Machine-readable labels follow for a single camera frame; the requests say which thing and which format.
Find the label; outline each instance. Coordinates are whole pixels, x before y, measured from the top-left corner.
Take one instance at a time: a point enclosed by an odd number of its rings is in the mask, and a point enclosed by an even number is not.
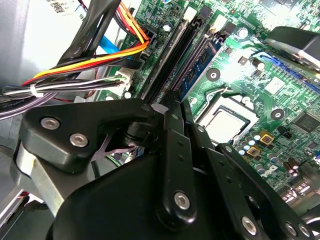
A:
[[[251,28],[252,30],[256,29],[256,27],[254,25],[252,25],[250,22],[248,22],[247,20],[243,19],[242,17],[239,17],[239,20],[241,22],[243,22],[245,25],[247,25],[249,28]]]
[[[81,21],[83,21],[83,20],[85,19],[86,15],[87,15],[87,12],[86,12],[86,10],[85,10],[81,5],[79,5],[79,6],[76,8],[74,14],[77,15],[78,18],[79,18]]]
[[[49,6],[59,15],[70,15],[80,5],[77,0],[45,0]]]
[[[278,169],[277,166],[272,165],[272,166],[269,168],[269,170],[265,171],[265,173],[264,173],[264,174],[261,174],[260,176],[267,178],[270,174],[272,174],[272,172],[274,172],[274,171],[277,170],[277,169]]]
[[[269,84],[264,88],[272,95],[276,94],[283,86],[285,82],[277,78],[276,76],[269,82]]]

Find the cable tie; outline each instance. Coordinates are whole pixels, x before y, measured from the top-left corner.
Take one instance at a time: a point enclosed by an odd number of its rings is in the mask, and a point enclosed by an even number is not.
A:
[[[35,96],[36,98],[42,98],[44,96],[43,92],[37,92],[36,84],[30,85],[30,91],[31,91],[32,95]]]

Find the bolt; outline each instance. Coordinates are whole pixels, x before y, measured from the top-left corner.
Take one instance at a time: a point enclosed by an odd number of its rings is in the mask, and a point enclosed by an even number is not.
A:
[[[70,143],[78,148],[84,148],[88,145],[88,138],[81,133],[72,134],[69,138]]]
[[[179,117],[178,117],[177,115],[171,114],[171,116],[172,116],[174,119],[179,120]]]
[[[241,218],[241,223],[245,230],[248,231],[248,233],[250,233],[253,236],[257,234],[257,228],[255,224],[247,216],[243,216]]]
[[[297,231],[295,230],[295,228],[290,223],[286,222],[285,226],[293,236],[297,236]]]
[[[40,123],[42,127],[49,130],[56,130],[57,128],[60,127],[60,123],[58,122],[58,120],[52,117],[45,117],[44,119],[41,120]]]
[[[147,104],[143,104],[141,108],[147,112],[150,112],[150,107]]]
[[[175,204],[182,210],[187,210],[190,208],[189,198],[182,192],[178,191],[174,195]]]
[[[308,238],[311,236],[310,232],[308,231],[308,229],[306,229],[305,226],[303,226],[301,223],[299,223],[299,229],[301,230],[301,232],[306,235]]]
[[[197,128],[198,128],[198,130],[199,130],[200,132],[202,132],[202,133],[205,132],[205,130],[204,130],[204,128],[203,128],[202,126],[198,126]]]
[[[225,150],[227,150],[229,153],[232,153],[232,149],[229,146],[225,146]]]

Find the black ram slot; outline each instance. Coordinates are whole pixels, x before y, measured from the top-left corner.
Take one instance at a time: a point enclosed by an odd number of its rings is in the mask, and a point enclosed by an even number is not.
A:
[[[167,61],[162,66],[161,71],[159,71],[159,74],[149,86],[149,91],[143,98],[145,101],[147,101],[148,103],[152,103],[154,101],[159,92],[159,89],[162,89],[164,83],[166,83],[168,78],[173,74],[175,68],[180,63],[189,47],[192,45],[192,42],[194,41],[196,35],[200,31],[209,15],[210,11],[208,11],[208,7],[204,6],[201,9],[199,15],[197,15],[187,26],[182,37],[172,50],[171,55],[167,58]]]
[[[171,82],[171,90],[177,91],[180,88],[182,81],[185,79],[186,75],[189,74],[189,70],[198,61],[199,57],[203,53],[203,50],[210,42],[210,39],[210,36],[206,34],[202,36],[201,39],[197,42],[197,44],[194,46],[193,51],[190,53],[189,57],[183,64],[183,67],[179,70],[179,72],[175,75],[174,80]]]
[[[164,67],[165,63],[169,59],[169,56],[171,55],[173,49],[179,42],[181,36],[185,32],[187,28],[188,22],[186,20],[182,20],[179,25],[175,28],[173,34],[171,35],[169,41],[166,43],[164,50],[162,51],[160,57],[156,61],[156,64],[154,65],[152,71],[150,72],[148,78],[144,82],[137,98],[139,99],[145,99],[146,94],[149,92],[154,80],[157,78],[159,73],[162,71],[162,68]]]

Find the green circuit board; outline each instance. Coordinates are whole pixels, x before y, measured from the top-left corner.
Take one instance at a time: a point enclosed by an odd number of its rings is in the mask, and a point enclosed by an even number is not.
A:
[[[294,123],[304,112],[320,118],[320,95],[271,63],[266,64],[261,75],[255,76],[256,69],[250,61],[240,64],[239,59],[245,57],[249,60],[251,54],[256,51],[270,50],[264,43],[264,39],[277,26],[303,28],[320,33],[319,0],[291,0],[288,2],[287,5],[277,5],[276,0],[172,0],[164,4],[161,0],[143,0],[135,16],[141,26],[157,33],[157,44],[148,48],[147,61],[132,78],[135,89],[133,97],[138,96],[170,38],[171,33],[165,32],[163,26],[170,23],[174,28],[188,6],[198,11],[203,5],[210,7],[212,9],[212,16],[208,20],[210,24],[214,23],[219,15],[222,15],[236,25],[235,32],[242,27],[248,30],[248,37],[245,39],[239,39],[235,34],[227,38],[215,55],[209,69],[219,69],[220,79],[212,82],[208,81],[204,75],[187,98],[194,117],[197,117],[206,107],[207,94],[214,90],[229,87],[234,93],[250,97],[259,121],[247,136],[252,131],[266,130],[274,137],[274,140],[273,149],[258,146],[261,150],[259,160],[250,156],[245,156],[245,159],[253,167],[259,163],[268,170],[271,166],[268,154],[275,153],[278,156],[277,170],[264,177],[275,190],[286,186],[293,178],[282,167],[282,162],[289,157],[294,157],[299,163],[309,161],[315,169],[318,168],[313,157],[320,151],[320,128],[316,127],[306,133]],[[122,48],[127,48],[133,42],[134,39],[127,36]],[[231,53],[226,53],[228,48],[232,50]],[[117,68],[113,68],[111,72],[114,73],[116,70]],[[268,90],[272,88],[272,84],[276,85],[279,81],[281,82],[280,89]],[[98,101],[105,100],[108,94],[110,94],[109,91],[102,91]],[[271,112],[274,109],[284,110],[285,117],[281,120],[271,119]],[[289,128],[292,137],[286,139],[281,136],[277,130],[279,126]]]

